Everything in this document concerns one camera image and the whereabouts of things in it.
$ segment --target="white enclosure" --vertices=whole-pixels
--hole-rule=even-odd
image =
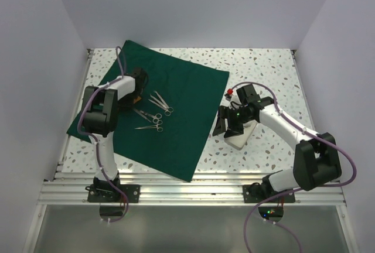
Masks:
[[[86,47],[296,49],[325,0],[63,0]]]
[[[87,50],[297,49],[318,132],[351,154],[344,188],[360,252],[373,252],[375,0],[0,0],[0,251],[21,252],[59,161]],[[343,162],[343,177],[351,168]]]

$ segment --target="black mounting bracket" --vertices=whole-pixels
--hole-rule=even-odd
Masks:
[[[242,186],[242,194],[243,194],[245,203],[259,203],[265,199],[265,197],[252,196],[250,192],[250,186],[251,186],[250,184],[245,184]],[[295,202],[294,193],[284,196],[284,203],[294,203],[294,202]],[[278,199],[271,200],[267,203],[278,203]]]
[[[139,195],[141,194],[141,186],[138,184],[121,184],[118,187],[121,191],[123,191],[126,196],[128,197],[129,203],[138,203]],[[106,197],[95,195],[94,193],[89,192],[87,201],[91,203],[108,203],[108,202],[122,202],[121,198],[117,201],[108,201]]]

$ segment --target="cable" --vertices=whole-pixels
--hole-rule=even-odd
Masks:
[[[277,201],[277,206],[276,206],[276,208],[279,207],[280,203],[281,203],[281,206],[280,206],[281,209],[284,210],[284,197],[279,197],[279,199],[278,199],[278,201]]]
[[[105,177],[105,179],[107,180],[108,184],[113,188],[115,189],[117,192],[119,192],[120,195],[122,195],[122,197],[124,198],[124,201],[126,202],[126,206],[125,206],[125,210],[122,212],[122,215],[119,217],[119,218],[116,218],[116,219],[110,219],[108,218],[107,222],[108,223],[114,223],[114,222],[117,222],[117,221],[120,221],[125,215],[126,213],[128,212],[128,209],[129,209],[129,202],[128,202],[128,197],[127,195],[122,191],[120,190],[118,187],[116,187],[110,180],[110,178],[107,176],[107,174],[105,173],[104,171],[104,168],[103,168],[103,165],[101,164],[100,162],[100,156],[99,156],[99,142],[98,142],[98,138],[92,134],[92,133],[88,133],[88,132],[85,132],[82,130],[82,123],[83,123],[83,119],[84,119],[84,116],[86,115],[87,111],[88,111],[88,108],[91,106],[93,100],[95,99],[96,95],[100,92],[100,91],[103,91],[105,89],[107,89],[109,86],[111,86],[112,84],[118,82],[119,80],[121,80],[123,77],[124,77],[124,74],[126,73],[126,70],[127,70],[127,65],[126,65],[126,62],[124,63],[124,67],[122,67],[122,64],[121,64],[121,61],[120,61],[120,57],[119,57],[119,54],[117,52],[117,49],[120,49],[120,51],[122,50],[121,47],[117,46],[116,47],[116,56],[117,56],[117,61],[118,61],[118,65],[120,67],[120,70],[121,70],[121,77],[118,77],[116,78],[115,80],[112,80],[111,82],[108,82],[107,84],[103,85],[103,86],[99,86],[98,89],[96,89],[93,94],[91,95],[90,99],[88,99],[87,101],[87,104],[86,106],[83,108],[82,112],[81,112],[81,116],[80,116],[80,119],[78,121],[78,125],[77,125],[77,130],[78,130],[78,133],[81,134],[81,135],[86,135],[86,136],[90,136],[92,137],[94,140],[95,140],[95,148],[96,148],[96,159],[97,159],[97,163],[98,163],[98,166],[99,166],[99,169],[101,170],[103,176]]]
[[[261,83],[257,83],[257,82],[244,81],[244,82],[240,82],[240,83],[236,84],[231,89],[234,90],[235,88],[237,88],[238,86],[243,85],[243,84],[254,84],[254,85],[258,85],[258,86],[263,87],[264,89],[266,89],[268,92],[271,93],[271,95],[272,95],[272,97],[274,99],[274,105],[275,105],[276,111],[283,117],[284,120],[286,120],[287,123],[291,124],[294,128],[296,128],[297,130],[301,131],[303,134],[305,134],[307,136],[310,136],[311,138],[316,139],[317,141],[322,142],[325,145],[330,146],[331,148],[336,149],[337,151],[339,151],[343,156],[345,156],[348,159],[348,161],[349,161],[349,163],[350,163],[350,165],[352,166],[352,169],[353,169],[353,174],[352,174],[351,178],[349,180],[343,182],[343,183],[326,184],[326,185],[323,185],[321,187],[342,187],[342,186],[346,186],[347,184],[350,184],[352,181],[354,181],[354,179],[357,176],[357,167],[356,167],[353,159],[349,156],[348,153],[346,153],[342,148],[336,146],[334,143],[330,143],[330,142],[328,142],[328,141],[326,141],[326,140],[324,140],[324,139],[322,139],[322,138],[320,138],[320,137],[318,137],[318,136],[316,136],[314,134],[309,133],[308,131],[305,131],[303,128],[301,128],[296,123],[294,123],[294,121],[292,121],[286,115],[284,115],[284,113],[280,110],[280,108],[278,106],[277,97],[276,97],[275,93],[270,88],[268,88],[267,86],[265,86],[265,85],[263,85]],[[272,197],[269,197],[269,198],[267,198],[267,199],[259,202],[257,205],[255,205],[250,210],[250,212],[247,214],[247,216],[245,218],[244,229],[243,229],[245,245],[246,245],[246,248],[247,248],[247,250],[248,250],[249,253],[251,253],[252,251],[251,251],[250,246],[249,246],[248,241],[247,241],[246,226],[247,226],[247,222],[248,222],[251,214],[255,211],[255,209],[257,209],[263,203],[266,203],[268,201],[271,201],[271,200],[277,199],[279,197],[285,196],[285,195],[287,195],[289,193],[299,192],[300,190],[302,190],[302,189],[298,188],[298,189],[295,189],[295,190],[291,190],[291,191],[289,190],[289,191],[285,191],[285,192],[279,193],[277,195],[274,195]],[[282,225],[280,223],[276,223],[276,225],[279,226],[279,227],[281,227],[281,228],[283,228],[283,229],[285,229],[287,232],[289,232],[294,237],[294,239],[298,243],[299,252],[302,253],[302,245],[301,245],[301,242],[298,239],[298,237],[289,228],[287,228],[286,226],[284,226],[284,225]]]
[[[239,107],[243,107],[243,106],[244,106],[243,104],[239,104],[239,103],[237,103],[237,102],[235,102],[235,101],[231,101],[231,102],[230,102],[230,105],[232,106],[232,108],[236,108],[233,104],[235,104],[235,105],[237,106],[237,108],[239,108]]]
[[[124,74],[127,72],[127,60],[126,60],[125,54],[123,52],[122,56],[124,57],[124,67],[122,67],[120,55],[118,54],[118,49],[120,50],[120,53],[121,53],[122,49],[121,49],[121,47],[116,46],[116,57],[117,57],[118,66],[120,67],[121,76],[124,77]]]

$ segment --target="forceps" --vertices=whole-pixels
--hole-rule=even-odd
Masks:
[[[164,114],[168,117],[171,115],[171,113],[173,113],[173,108],[170,107],[169,105],[167,105],[167,103],[164,101],[164,99],[162,98],[162,96],[159,95],[158,92],[154,91],[156,93],[156,95],[158,95],[159,99],[157,99],[156,97],[154,97],[153,95],[150,94],[150,97],[153,98],[154,100],[151,100],[151,99],[148,99],[151,103],[157,105],[159,108],[163,109],[164,110]]]
[[[158,131],[158,132],[163,132],[163,128],[162,128],[162,127],[159,127],[158,124],[156,124],[156,125],[151,125],[151,126],[137,127],[137,128],[135,128],[135,129],[152,129],[152,128],[155,128],[156,131]]]
[[[161,114],[152,115],[152,114],[148,114],[147,112],[138,110],[136,108],[133,108],[133,111],[135,111],[137,114],[139,114],[141,117],[143,117],[148,122],[151,122],[151,120],[148,119],[147,117],[151,117],[153,123],[155,123],[155,124],[162,124],[163,123],[163,121],[161,121],[161,118],[162,118]]]

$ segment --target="green cloth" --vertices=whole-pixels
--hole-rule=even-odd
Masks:
[[[134,111],[120,112],[114,132],[114,152],[190,182],[217,114],[229,72],[158,53],[129,40],[122,51],[128,73],[134,67],[142,67],[149,76],[143,99],[135,107],[154,115],[161,113],[163,132],[135,130],[153,124]],[[116,60],[100,84],[119,75]],[[173,107],[171,116],[165,116],[162,109],[148,101],[150,93],[155,95],[154,90]],[[88,137],[78,134],[78,120],[79,115],[67,133],[89,142]]]

